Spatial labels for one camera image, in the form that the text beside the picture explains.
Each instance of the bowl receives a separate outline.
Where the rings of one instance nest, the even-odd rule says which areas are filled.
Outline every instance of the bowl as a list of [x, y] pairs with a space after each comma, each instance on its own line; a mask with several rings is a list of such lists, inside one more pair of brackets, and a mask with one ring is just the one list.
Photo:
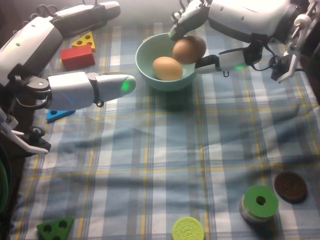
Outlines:
[[181, 79], [162, 81], [154, 73], [152, 63], [160, 57], [173, 57], [176, 42], [172, 41], [168, 33], [154, 35], [146, 39], [135, 54], [135, 64], [145, 82], [152, 88], [160, 91], [177, 91], [192, 83], [196, 77], [195, 63], [181, 64], [183, 75]]

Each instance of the light brown egg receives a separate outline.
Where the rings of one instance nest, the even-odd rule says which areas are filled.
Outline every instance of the light brown egg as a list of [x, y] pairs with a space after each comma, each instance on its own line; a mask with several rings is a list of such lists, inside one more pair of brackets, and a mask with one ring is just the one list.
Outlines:
[[171, 57], [162, 56], [152, 64], [154, 74], [162, 81], [173, 81], [182, 78], [182, 66]]
[[206, 53], [206, 42], [198, 36], [186, 36], [176, 42], [173, 57], [181, 64], [194, 64]]

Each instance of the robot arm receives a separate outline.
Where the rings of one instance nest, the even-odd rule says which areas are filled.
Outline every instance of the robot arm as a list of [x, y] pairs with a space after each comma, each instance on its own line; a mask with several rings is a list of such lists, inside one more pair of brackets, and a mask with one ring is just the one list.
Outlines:
[[[59, 49], [63, 38], [100, 27], [120, 13], [115, 1], [99, 5], [78, 5], [48, 17], [36, 17], [18, 31], [0, 49], [0, 132], [30, 155], [48, 153], [51, 145], [41, 137], [40, 128], [31, 127], [29, 133], [14, 131], [18, 122], [10, 116], [14, 104], [36, 110], [77, 110], [131, 93], [136, 87], [133, 76], [83, 71], [63, 72], [38, 77]], [[24, 105], [19, 95], [41, 100], [34, 106]]]
[[[221, 52], [218, 56], [206, 56], [195, 64], [196, 72], [204, 74], [218, 71], [227, 77], [229, 71], [247, 66], [257, 71], [272, 68], [271, 78], [281, 83], [294, 75], [302, 45], [320, 17], [320, 4], [316, 0], [310, 0], [309, 6], [292, 2], [193, 0], [188, 7], [184, 7], [180, 1], [182, 9], [172, 14], [174, 26], [169, 37], [177, 41], [208, 20], [213, 29], [250, 45]], [[296, 29], [289, 37], [292, 28]], [[272, 39], [283, 44], [289, 42], [288, 52], [284, 56], [275, 56], [270, 50], [268, 42]], [[270, 51], [273, 57], [269, 67], [258, 70], [254, 64], [261, 60], [263, 48]]]

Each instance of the plaid tablecloth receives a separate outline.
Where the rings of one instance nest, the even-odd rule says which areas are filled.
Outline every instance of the plaid tablecloth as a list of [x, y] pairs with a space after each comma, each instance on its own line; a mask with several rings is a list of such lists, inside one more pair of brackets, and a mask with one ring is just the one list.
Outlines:
[[[46, 123], [34, 124], [52, 144], [47, 155], [27, 159], [12, 217], [11, 239], [37, 239], [36, 225], [75, 218], [69, 239], [170, 240], [181, 217], [198, 219], [205, 239], [320, 239], [320, 107], [307, 78], [297, 72], [278, 84], [247, 68], [198, 75], [179, 92], [146, 86], [135, 53], [148, 36], [170, 26], [105, 27], [93, 32], [96, 65], [86, 72], [126, 72], [134, 92]], [[208, 25], [191, 34], [207, 54], [243, 43]], [[63, 43], [68, 48], [75, 40]], [[272, 49], [282, 54], [284, 46]], [[270, 54], [257, 66], [267, 65]], [[64, 71], [60, 54], [44, 74]], [[307, 182], [308, 197], [291, 205], [279, 197], [268, 227], [257, 230], [239, 213], [252, 185], [273, 187], [290, 170]]]

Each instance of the chocolate cookie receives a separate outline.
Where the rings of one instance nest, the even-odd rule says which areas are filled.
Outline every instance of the chocolate cookie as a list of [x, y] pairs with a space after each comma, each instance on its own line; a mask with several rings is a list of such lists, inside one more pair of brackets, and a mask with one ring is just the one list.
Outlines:
[[305, 180], [291, 171], [279, 173], [274, 180], [274, 188], [283, 200], [291, 204], [301, 203], [307, 197]]

